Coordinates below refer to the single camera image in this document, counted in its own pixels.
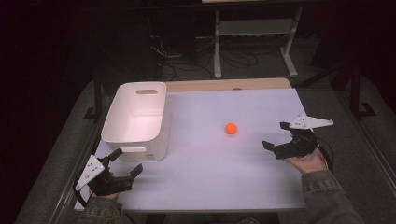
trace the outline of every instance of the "small orange ball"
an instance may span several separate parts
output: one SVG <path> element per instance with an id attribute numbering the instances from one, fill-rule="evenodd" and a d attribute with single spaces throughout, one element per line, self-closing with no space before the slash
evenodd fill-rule
<path id="1" fill-rule="evenodd" d="M 225 126 L 225 132 L 227 134 L 235 134 L 236 133 L 236 125 L 234 123 L 228 123 Z"/>

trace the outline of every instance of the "white tabletop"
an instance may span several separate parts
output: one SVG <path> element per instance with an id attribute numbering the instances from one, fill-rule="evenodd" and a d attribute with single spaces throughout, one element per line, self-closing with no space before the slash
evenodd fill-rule
<path id="1" fill-rule="evenodd" d="M 161 161 L 144 161 L 123 209 L 142 212 L 235 212 L 303 208 L 301 175 L 262 147 L 291 140 L 280 121 L 304 108 L 295 89 L 168 92 L 172 121 L 168 151 Z M 228 122 L 234 135 L 224 132 Z M 111 153 L 101 142 L 96 157 Z M 114 176 L 128 175 L 139 162 L 115 160 Z M 88 197 L 88 187 L 81 191 Z M 82 209 L 79 203 L 76 209 Z"/>

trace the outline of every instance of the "white plastic bin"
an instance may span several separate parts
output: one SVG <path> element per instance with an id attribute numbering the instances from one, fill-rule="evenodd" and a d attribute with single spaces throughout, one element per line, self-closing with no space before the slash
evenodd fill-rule
<path id="1" fill-rule="evenodd" d="M 102 139 L 122 149 L 123 161 L 159 161 L 167 151 L 171 113 L 162 82 L 119 87 L 108 111 Z"/>

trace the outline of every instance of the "dark background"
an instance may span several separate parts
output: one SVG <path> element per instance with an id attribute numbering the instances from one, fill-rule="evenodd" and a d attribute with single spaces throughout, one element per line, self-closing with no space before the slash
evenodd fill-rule
<path id="1" fill-rule="evenodd" d="M 113 7 L 158 4 L 111 2 Z M 213 35 L 214 31 L 213 11 L 152 17 L 86 10 L 99 5 L 109 6 L 109 2 L 0 1 L 0 172 L 6 223 L 15 221 L 74 102 L 95 76 L 106 83 L 108 93 L 114 93 L 121 82 L 159 77 L 159 59 L 149 50 L 147 18 L 155 19 L 151 28 L 164 38 L 166 46 L 187 54 L 196 35 Z M 393 111 L 394 9 L 392 1 L 307 7 L 297 33 L 323 36 L 313 65 L 327 68 L 345 58 L 354 59 Z M 226 17 L 247 15 L 244 11 L 228 13 Z"/>

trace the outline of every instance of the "bin handle cutout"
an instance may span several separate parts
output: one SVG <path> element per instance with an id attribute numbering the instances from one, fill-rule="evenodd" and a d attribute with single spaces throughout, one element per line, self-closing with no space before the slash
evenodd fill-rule
<path id="1" fill-rule="evenodd" d="M 137 90 L 138 95 L 155 95 L 158 93 L 156 90 Z"/>
<path id="2" fill-rule="evenodd" d="M 145 147 L 122 147 L 122 152 L 145 152 Z"/>

